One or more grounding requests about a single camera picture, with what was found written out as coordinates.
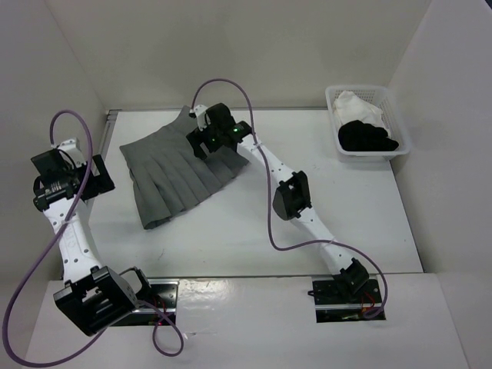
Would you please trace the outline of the black skirt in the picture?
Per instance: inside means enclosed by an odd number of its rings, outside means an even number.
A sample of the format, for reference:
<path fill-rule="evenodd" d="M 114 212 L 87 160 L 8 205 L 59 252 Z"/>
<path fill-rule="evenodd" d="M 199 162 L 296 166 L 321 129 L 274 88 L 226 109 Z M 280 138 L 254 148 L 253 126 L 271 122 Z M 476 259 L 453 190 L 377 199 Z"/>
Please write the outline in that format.
<path fill-rule="evenodd" d="M 390 138 L 386 129 L 359 120 L 342 125 L 337 136 L 345 151 L 395 151 L 399 148 L 399 143 Z"/>

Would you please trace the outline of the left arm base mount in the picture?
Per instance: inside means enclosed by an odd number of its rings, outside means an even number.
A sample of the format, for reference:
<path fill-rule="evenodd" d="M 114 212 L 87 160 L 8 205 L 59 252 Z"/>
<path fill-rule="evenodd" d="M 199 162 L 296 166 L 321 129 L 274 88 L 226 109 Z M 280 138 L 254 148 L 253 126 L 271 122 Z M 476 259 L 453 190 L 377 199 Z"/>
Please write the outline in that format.
<path fill-rule="evenodd" d="M 178 280 L 150 279 L 151 296 L 145 300 L 166 313 L 168 318 L 176 322 L 176 307 L 178 304 Z M 154 326 L 160 319 L 152 309 L 143 307 L 121 319 L 115 327 Z"/>

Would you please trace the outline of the grey pleated skirt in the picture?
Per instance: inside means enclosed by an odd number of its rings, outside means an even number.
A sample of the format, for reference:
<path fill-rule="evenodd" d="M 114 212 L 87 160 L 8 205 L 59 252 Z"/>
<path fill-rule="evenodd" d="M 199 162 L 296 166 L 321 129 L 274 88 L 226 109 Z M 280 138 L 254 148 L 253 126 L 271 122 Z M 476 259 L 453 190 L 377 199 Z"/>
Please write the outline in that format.
<path fill-rule="evenodd" d="M 185 105 L 171 123 L 120 147 L 145 230 L 190 211 L 229 184 L 248 164 L 225 147 L 204 161 L 196 158 L 186 138 L 197 127 L 189 111 Z"/>

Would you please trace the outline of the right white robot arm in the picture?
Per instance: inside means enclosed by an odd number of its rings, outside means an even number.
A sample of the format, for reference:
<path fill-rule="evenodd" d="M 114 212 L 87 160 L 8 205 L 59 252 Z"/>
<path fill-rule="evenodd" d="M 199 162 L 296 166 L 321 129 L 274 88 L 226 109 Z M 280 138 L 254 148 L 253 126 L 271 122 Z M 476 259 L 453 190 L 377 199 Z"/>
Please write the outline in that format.
<path fill-rule="evenodd" d="M 311 203 L 308 177 L 294 171 L 275 156 L 245 121 L 236 122 L 230 109 L 222 104 L 210 108 L 197 105 L 189 115 L 197 127 L 186 135 L 194 156 L 205 160 L 221 148 L 230 148 L 251 164 L 265 170 L 268 181 L 268 218 L 276 214 L 305 231 L 314 240 L 321 258 L 332 274 L 335 293 L 346 302 L 356 301 L 369 280 L 365 266 L 336 239 L 318 217 Z"/>

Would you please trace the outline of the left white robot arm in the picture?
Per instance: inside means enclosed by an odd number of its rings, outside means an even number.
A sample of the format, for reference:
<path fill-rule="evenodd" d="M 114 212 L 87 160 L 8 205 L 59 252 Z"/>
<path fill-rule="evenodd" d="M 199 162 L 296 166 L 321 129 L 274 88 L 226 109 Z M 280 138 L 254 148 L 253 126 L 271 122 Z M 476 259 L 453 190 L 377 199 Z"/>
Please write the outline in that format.
<path fill-rule="evenodd" d="M 60 234 L 64 287 L 55 293 L 57 308 L 91 337 L 149 304 L 153 288 L 143 272 L 131 268 L 138 280 L 130 284 L 102 264 L 88 225 L 86 202 L 114 190 L 101 155 L 92 162 L 74 161 L 59 148 L 36 155 L 38 170 L 33 203 Z"/>

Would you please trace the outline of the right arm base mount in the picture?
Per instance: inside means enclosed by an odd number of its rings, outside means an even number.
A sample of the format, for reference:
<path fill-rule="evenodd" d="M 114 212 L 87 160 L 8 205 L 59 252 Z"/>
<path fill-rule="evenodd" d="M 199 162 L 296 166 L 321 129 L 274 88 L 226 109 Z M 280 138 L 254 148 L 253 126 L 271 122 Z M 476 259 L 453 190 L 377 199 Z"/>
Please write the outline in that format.
<path fill-rule="evenodd" d="M 345 323 L 355 321 L 384 321 L 384 311 L 366 318 L 365 313 L 376 311 L 382 302 L 378 281 L 370 279 L 353 297 L 343 297 L 333 279 L 314 279 L 307 292 L 314 300 L 316 322 Z"/>

